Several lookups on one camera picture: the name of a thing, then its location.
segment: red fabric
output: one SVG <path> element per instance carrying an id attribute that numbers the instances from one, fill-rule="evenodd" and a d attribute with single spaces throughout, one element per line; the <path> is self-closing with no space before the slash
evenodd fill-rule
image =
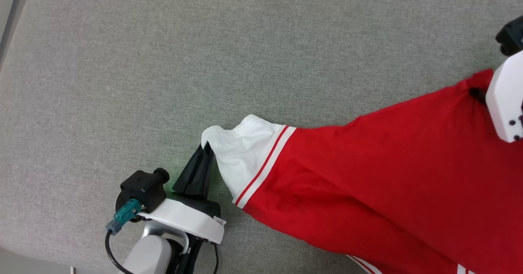
<path id="1" fill-rule="evenodd" d="M 297 129 L 244 211 L 384 274 L 523 273 L 523 140 L 469 95 L 491 78 Z"/>

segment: red stripe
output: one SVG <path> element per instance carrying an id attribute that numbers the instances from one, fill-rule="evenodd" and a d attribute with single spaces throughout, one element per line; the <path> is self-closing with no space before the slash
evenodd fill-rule
<path id="1" fill-rule="evenodd" d="M 236 200 L 236 203 L 234 203 L 235 205 L 238 205 L 239 204 L 239 201 L 241 200 L 241 198 L 243 197 L 243 195 L 245 194 L 245 192 L 247 192 L 247 190 L 249 190 L 250 186 L 254 183 L 254 181 L 256 181 L 256 179 L 258 179 L 258 177 L 260 176 L 260 174 L 262 173 L 263 169 L 265 168 L 265 165 L 267 165 L 267 162 L 269 161 L 270 159 L 270 156 L 273 155 L 273 151 L 276 149 L 276 145 L 278 145 L 278 142 L 280 141 L 280 138 L 282 137 L 282 135 L 285 133 L 285 131 L 287 130 L 289 126 L 285 126 L 284 129 L 282 130 L 282 132 L 280 133 L 280 136 L 278 136 L 278 139 L 276 139 L 276 142 L 274 142 L 274 145 L 273 145 L 273 148 L 270 150 L 270 153 L 269 155 L 267 156 L 267 158 L 265 159 L 265 162 L 263 163 L 263 166 L 260 168 L 260 170 L 258 171 L 258 173 L 256 174 L 256 176 L 254 176 L 254 178 L 250 181 L 249 185 L 247 185 L 247 187 L 245 189 L 243 189 L 243 192 L 239 195 L 239 198 Z"/>
<path id="2" fill-rule="evenodd" d="M 367 267 L 364 263 L 360 262 L 358 259 L 356 259 L 355 257 L 354 258 L 354 261 L 356 263 L 358 263 L 358 265 L 360 265 L 361 268 L 364 268 L 364 269 L 367 269 L 371 274 L 376 274 L 374 271 L 372 271 L 369 267 Z"/>

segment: black cable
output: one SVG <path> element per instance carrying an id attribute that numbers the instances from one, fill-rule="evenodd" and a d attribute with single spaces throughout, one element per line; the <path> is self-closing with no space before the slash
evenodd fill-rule
<path id="1" fill-rule="evenodd" d="M 216 243 L 213 243 L 214 246 L 215 246 L 215 253 L 216 253 L 216 267 L 215 267 L 215 271 L 213 272 L 213 274 L 216 274 L 218 273 L 218 265 L 220 264 L 220 259 L 218 259 L 218 247 L 216 246 Z"/>
<path id="2" fill-rule="evenodd" d="M 120 265 L 120 263 L 118 263 L 118 261 L 116 261 L 116 259 L 112 255 L 111 248 L 109 246 L 109 238 L 111 237 L 111 234 L 112 234 L 112 230 L 109 229 L 107 231 L 107 234 L 105 235 L 105 250 L 107 251 L 107 255 L 109 256 L 109 259 L 116 266 L 116 268 L 118 268 L 118 270 L 122 271 L 124 274 L 133 274 L 133 272 L 123 268 L 123 266 Z"/>

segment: white floor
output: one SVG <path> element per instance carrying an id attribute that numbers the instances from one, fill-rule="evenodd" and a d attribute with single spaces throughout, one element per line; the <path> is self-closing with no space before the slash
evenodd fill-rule
<path id="1" fill-rule="evenodd" d="M 40 261 L 17 255 L 0 248 L 0 272 L 2 274 L 69 274 L 69 266 Z M 76 269 L 76 274 L 100 274 Z"/>

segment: gray fabric surface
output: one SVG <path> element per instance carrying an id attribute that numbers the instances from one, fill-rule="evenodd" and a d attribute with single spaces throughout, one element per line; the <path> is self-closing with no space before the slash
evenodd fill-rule
<path id="1" fill-rule="evenodd" d="M 103 226 L 137 169 L 176 177 L 208 126 L 345 124 L 503 61 L 523 0 L 27 0 L 0 72 L 0 246 L 114 272 Z M 235 207 L 220 273 L 362 273 Z M 113 242 L 122 260 L 141 226 Z M 211 273 L 204 246 L 196 273 Z"/>

